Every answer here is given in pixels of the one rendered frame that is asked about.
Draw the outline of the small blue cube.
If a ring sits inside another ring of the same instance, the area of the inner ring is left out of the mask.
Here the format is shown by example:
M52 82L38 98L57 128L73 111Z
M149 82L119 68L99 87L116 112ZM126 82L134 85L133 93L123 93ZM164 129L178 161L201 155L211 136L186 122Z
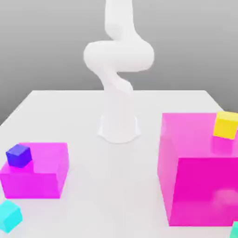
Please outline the small blue cube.
M16 144L6 151L7 161L10 166L23 168L32 160L30 147Z

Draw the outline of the small green cube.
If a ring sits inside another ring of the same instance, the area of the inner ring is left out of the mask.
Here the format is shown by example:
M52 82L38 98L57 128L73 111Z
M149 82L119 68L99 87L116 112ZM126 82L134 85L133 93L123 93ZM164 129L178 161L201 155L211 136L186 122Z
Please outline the small green cube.
M238 238L238 221L234 221L229 238Z

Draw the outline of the small cyan cube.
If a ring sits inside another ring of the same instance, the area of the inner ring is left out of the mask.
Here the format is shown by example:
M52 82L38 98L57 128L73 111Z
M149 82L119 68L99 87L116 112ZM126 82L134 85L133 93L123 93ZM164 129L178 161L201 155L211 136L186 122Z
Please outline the small cyan cube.
M0 204L0 230L9 233L14 227L22 222L23 217L18 205L5 200Z

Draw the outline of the large pink box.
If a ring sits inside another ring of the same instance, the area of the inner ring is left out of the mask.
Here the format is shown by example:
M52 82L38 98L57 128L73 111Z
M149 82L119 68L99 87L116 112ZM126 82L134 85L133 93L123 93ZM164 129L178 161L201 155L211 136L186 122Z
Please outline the large pink box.
M157 174L169 226L238 221L238 135L213 136L215 113L163 113Z

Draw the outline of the large magenta box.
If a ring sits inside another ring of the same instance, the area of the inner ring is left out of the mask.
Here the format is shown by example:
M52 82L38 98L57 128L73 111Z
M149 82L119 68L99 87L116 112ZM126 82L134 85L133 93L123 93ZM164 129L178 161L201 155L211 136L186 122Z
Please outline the large magenta box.
M0 170L6 198L60 198L69 170L67 143L26 142L32 161L23 168L7 162Z

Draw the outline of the small yellow cube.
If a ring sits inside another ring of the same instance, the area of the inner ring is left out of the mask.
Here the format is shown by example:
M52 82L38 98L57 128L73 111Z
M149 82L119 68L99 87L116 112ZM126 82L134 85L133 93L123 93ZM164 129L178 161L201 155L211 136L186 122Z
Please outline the small yellow cube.
M213 136L235 139L238 129L238 113L220 111L217 113Z

